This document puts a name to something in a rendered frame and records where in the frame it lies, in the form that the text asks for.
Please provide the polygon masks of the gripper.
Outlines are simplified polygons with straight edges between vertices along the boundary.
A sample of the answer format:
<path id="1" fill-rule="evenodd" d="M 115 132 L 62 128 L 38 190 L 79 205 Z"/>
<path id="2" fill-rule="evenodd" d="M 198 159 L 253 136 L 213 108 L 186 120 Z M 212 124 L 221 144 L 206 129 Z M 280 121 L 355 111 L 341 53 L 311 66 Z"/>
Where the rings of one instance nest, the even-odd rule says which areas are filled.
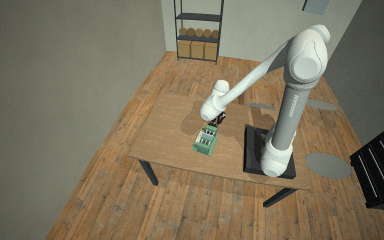
<path id="1" fill-rule="evenodd" d="M 222 116 L 223 118 L 221 118 L 221 120 L 219 121 L 220 116 Z M 221 124 L 221 122 L 223 121 L 223 119 L 225 117 L 226 117 L 226 114 L 224 114 L 224 112 L 222 112 L 219 116 L 217 116 L 217 123 L 216 123 L 216 118 L 214 120 L 211 120 L 211 121 L 213 122 L 213 124 L 216 123 L 216 125 L 218 126 L 219 124 Z"/>

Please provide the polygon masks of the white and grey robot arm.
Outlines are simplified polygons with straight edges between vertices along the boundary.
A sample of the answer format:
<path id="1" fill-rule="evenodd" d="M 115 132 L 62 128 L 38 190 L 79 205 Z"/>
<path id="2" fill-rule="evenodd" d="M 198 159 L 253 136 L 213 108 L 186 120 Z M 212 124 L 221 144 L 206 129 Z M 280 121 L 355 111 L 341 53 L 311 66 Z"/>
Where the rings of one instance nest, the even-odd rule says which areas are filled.
<path id="1" fill-rule="evenodd" d="M 267 73 L 284 67 L 285 89 L 277 118 L 267 135 L 261 134 L 260 166 L 270 177 L 278 177 L 287 169 L 297 127 L 310 91 L 324 73 L 328 63 L 326 45 L 330 33 L 324 25 L 310 26 L 282 44 L 255 67 L 231 90 L 229 83 L 218 80 L 200 108 L 200 116 L 212 121 L 226 105 L 235 100 Z M 213 95 L 213 96 L 211 96 Z"/>

